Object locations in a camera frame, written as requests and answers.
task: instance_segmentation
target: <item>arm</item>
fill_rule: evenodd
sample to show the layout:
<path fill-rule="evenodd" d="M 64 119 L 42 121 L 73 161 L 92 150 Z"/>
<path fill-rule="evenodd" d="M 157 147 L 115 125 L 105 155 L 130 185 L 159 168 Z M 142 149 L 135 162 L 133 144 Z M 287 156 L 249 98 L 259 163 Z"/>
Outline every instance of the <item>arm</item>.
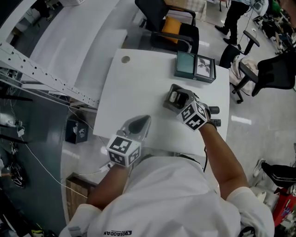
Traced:
<path fill-rule="evenodd" d="M 200 128 L 208 159 L 217 179 L 221 197 L 226 198 L 239 187 L 249 187 L 246 175 L 235 155 L 222 139 L 215 127 L 205 124 Z"/>
<path fill-rule="evenodd" d="M 103 210 L 123 193 L 129 169 L 114 165 L 87 198 L 87 204 Z"/>

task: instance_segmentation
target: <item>cable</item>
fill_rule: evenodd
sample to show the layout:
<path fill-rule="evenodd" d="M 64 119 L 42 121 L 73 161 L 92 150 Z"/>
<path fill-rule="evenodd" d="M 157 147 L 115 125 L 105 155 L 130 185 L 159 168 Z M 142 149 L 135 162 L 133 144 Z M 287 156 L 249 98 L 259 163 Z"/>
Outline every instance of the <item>cable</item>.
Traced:
<path fill-rule="evenodd" d="M 248 23 L 247 23 L 247 26 L 246 26 L 245 30 L 247 29 L 247 27 L 248 27 L 248 25 L 249 25 L 249 22 L 250 22 L 251 16 L 252 16 L 252 14 L 253 14 L 253 11 L 254 11 L 254 8 L 252 7 L 252 12 L 251 12 L 251 15 L 250 15 L 250 18 L 249 18 L 249 20 L 248 20 Z M 242 40 L 243 37 L 244 37 L 244 34 L 241 36 L 240 41 L 239 41 L 239 43 L 238 43 L 237 45 L 239 45 L 239 44 L 241 43 L 241 40 Z"/>
<path fill-rule="evenodd" d="M 76 175 L 76 176 L 80 176 L 80 175 L 94 175 L 94 174 L 101 173 L 101 172 L 102 172 L 102 171 L 99 170 L 99 171 L 96 171 L 96 172 L 93 172 L 93 173 L 90 173 L 90 174 L 81 173 L 81 174 Z"/>
<path fill-rule="evenodd" d="M 84 121 L 83 119 L 81 119 L 81 118 L 79 118 L 78 117 L 78 115 L 76 114 L 76 113 L 74 113 L 70 108 L 69 108 L 69 111 L 72 113 L 72 114 L 74 114 L 78 119 L 80 119 L 82 122 L 84 122 L 84 123 L 86 123 L 87 125 L 88 125 L 88 127 L 93 131 L 93 128 L 86 122 L 86 121 Z M 98 136 L 99 137 L 99 139 L 101 140 L 101 142 L 102 142 L 102 144 L 105 146 L 105 148 L 106 148 L 106 145 L 105 145 L 105 143 L 103 142 L 103 140 L 101 139 L 101 137 L 100 136 Z"/>
<path fill-rule="evenodd" d="M 12 108 L 11 100 L 10 100 L 10 107 L 11 107 L 11 111 L 12 111 L 12 113 L 13 113 L 13 115 L 14 115 L 14 122 L 16 122 L 17 118 L 16 118 L 16 116 L 15 116 L 15 112 L 14 112 L 14 110 L 13 110 L 13 108 Z"/>
<path fill-rule="evenodd" d="M 82 197 L 85 197 L 85 198 L 87 198 L 87 196 L 84 196 L 84 195 L 82 195 L 82 194 L 80 194 L 79 192 L 77 192 L 77 191 L 75 191 L 75 190 L 73 190 L 73 189 L 71 189 L 70 187 L 67 187 L 66 185 L 64 185 L 64 184 L 62 184 L 62 183 L 60 183 L 46 168 L 45 168 L 45 166 L 44 165 L 42 165 L 42 163 L 40 162 L 40 160 L 34 155 L 34 153 L 31 151 L 31 149 L 29 148 L 29 146 L 27 145 L 27 144 L 25 144 L 25 146 L 28 148 L 28 150 L 29 150 L 29 152 L 31 152 L 31 154 L 36 158 L 36 160 L 38 160 L 38 162 L 40 163 L 40 165 L 45 169 L 45 171 L 47 172 L 47 173 L 49 173 L 49 175 L 57 182 L 57 183 L 59 183 L 61 186 L 63 186 L 63 187 L 65 187 L 65 188 L 68 188 L 68 189 L 70 189 L 71 191 L 73 191 L 74 193 L 77 193 L 77 194 L 79 194 L 80 196 L 82 196 Z"/>
<path fill-rule="evenodd" d="M 80 119 L 82 122 L 86 123 L 86 124 L 89 126 L 89 128 L 93 131 L 93 128 L 92 128 L 92 127 L 91 127 L 86 121 L 84 121 L 83 119 L 79 118 L 78 115 L 77 115 L 76 113 L 74 113 L 72 110 L 70 110 L 70 108 L 69 108 L 69 111 L 70 111 L 72 114 L 74 114 L 78 119 Z"/>
<path fill-rule="evenodd" d="M 203 172 L 205 172 L 205 169 L 207 168 L 207 164 L 208 164 L 208 153 L 207 153 L 206 147 L 204 147 L 203 151 L 205 152 L 205 163 L 204 163 Z"/>

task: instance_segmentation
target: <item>white cable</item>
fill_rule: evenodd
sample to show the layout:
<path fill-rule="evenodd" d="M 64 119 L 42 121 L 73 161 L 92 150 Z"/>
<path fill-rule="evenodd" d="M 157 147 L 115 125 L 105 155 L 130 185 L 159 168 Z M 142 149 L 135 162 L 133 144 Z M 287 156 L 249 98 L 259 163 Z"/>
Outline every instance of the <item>white cable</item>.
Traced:
<path fill-rule="evenodd" d="M 74 114 L 78 119 L 80 119 L 82 122 L 86 123 L 89 126 L 89 128 L 93 131 L 93 128 L 86 121 L 84 121 L 83 119 L 79 118 L 78 115 L 76 113 L 74 113 L 70 108 L 69 108 L 69 111 L 72 114 Z"/>
<path fill-rule="evenodd" d="M 82 196 L 82 197 L 85 197 L 85 198 L 87 198 L 86 196 L 84 196 L 84 195 L 82 195 L 82 194 L 80 194 L 79 192 L 77 192 L 77 191 L 75 191 L 75 190 L 73 190 L 73 189 L 71 189 L 70 187 L 67 187 L 66 185 L 64 185 L 64 184 L 62 184 L 62 183 L 60 183 L 45 167 L 44 167 L 44 165 L 42 165 L 42 163 L 40 162 L 40 160 L 34 155 L 34 153 L 31 151 L 31 149 L 28 147 L 28 145 L 27 144 L 25 144 L 26 145 L 26 147 L 28 148 L 28 150 L 31 152 L 31 154 L 36 158 L 36 160 L 38 160 L 38 162 L 41 164 L 41 166 L 45 169 L 45 171 L 47 172 L 47 173 L 49 173 L 49 175 L 57 182 L 57 183 L 59 183 L 61 186 L 63 186 L 63 187 L 65 187 L 65 188 L 68 188 L 68 189 L 70 189 L 71 191 L 73 191 L 74 193 L 77 193 L 77 194 L 79 194 L 80 196 Z"/>
<path fill-rule="evenodd" d="M 96 171 L 96 172 L 93 172 L 93 173 L 90 173 L 90 174 L 81 173 L 81 174 L 76 175 L 76 176 L 80 176 L 80 175 L 94 175 L 94 174 L 101 173 L 101 172 L 102 172 L 102 171 L 99 170 L 99 171 Z"/>
<path fill-rule="evenodd" d="M 11 111 L 12 111 L 12 113 L 13 113 L 13 115 L 14 115 L 14 122 L 16 122 L 16 121 L 17 121 L 17 118 L 16 118 L 16 116 L 15 116 L 15 112 L 14 112 L 14 110 L 13 110 L 13 108 L 12 108 L 11 100 L 10 100 L 10 107 L 11 107 Z"/>

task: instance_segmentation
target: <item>white shirt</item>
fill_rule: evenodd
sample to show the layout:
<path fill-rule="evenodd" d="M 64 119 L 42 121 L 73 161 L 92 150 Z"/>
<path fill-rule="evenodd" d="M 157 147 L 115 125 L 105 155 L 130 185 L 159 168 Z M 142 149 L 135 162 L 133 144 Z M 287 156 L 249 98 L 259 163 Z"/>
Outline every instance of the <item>white shirt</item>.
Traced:
<path fill-rule="evenodd" d="M 241 2 L 241 3 L 246 4 L 246 5 L 250 5 L 251 4 L 251 1 L 250 0 L 232 0 L 232 1 Z"/>
<path fill-rule="evenodd" d="M 132 172 L 124 193 L 103 211 L 82 204 L 69 227 L 88 237 L 237 237 L 246 227 L 256 237 L 273 237 L 270 209 L 247 187 L 223 200 L 201 166 L 181 157 L 151 157 Z"/>

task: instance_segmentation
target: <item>black office chair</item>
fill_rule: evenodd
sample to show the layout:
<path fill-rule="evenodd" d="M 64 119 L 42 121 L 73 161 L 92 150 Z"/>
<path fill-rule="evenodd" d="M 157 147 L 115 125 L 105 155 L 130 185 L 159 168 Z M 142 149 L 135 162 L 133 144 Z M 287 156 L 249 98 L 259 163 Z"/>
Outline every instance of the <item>black office chair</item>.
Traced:
<path fill-rule="evenodd" d="M 234 50 L 230 57 L 235 58 Z M 258 76 L 250 70 L 242 62 L 239 63 L 239 70 L 242 71 L 245 76 L 237 86 L 234 86 L 233 94 L 237 93 L 239 96 L 238 104 L 243 102 L 240 90 L 248 83 L 253 81 L 255 83 L 252 96 L 258 94 L 263 88 L 277 88 L 277 89 L 292 89 L 295 86 L 295 72 L 296 72 L 296 54 L 294 51 L 283 53 L 277 57 L 262 60 L 258 63 Z"/>
<path fill-rule="evenodd" d="M 221 56 L 221 60 L 220 60 L 220 64 L 219 64 L 220 67 L 228 69 L 231 67 L 231 63 L 234 61 L 234 58 L 236 56 L 238 56 L 239 54 L 244 54 L 244 55 L 249 54 L 249 52 L 251 51 L 251 48 L 254 44 L 256 44 L 258 47 L 260 47 L 260 43 L 258 42 L 258 40 L 255 39 L 249 32 L 244 31 L 244 34 L 249 38 L 249 43 L 248 43 L 245 51 L 243 52 L 243 51 L 241 51 L 241 50 L 237 49 L 236 47 L 229 44 Z"/>
<path fill-rule="evenodd" d="M 199 33 L 198 28 L 195 26 L 194 11 L 167 5 L 164 0 L 135 0 L 135 4 L 147 18 L 146 29 L 152 32 L 150 43 L 153 47 L 175 52 L 183 51 L 197 54 Z M 165 24 L 163 18 L 169 10 L 190 13 L 192 15 L 191 25 L 182 23 L 178 35 L 162 33 L 161 31 Z M 163 36 L 178 39 L 178 43 L 175 44 Z"/>

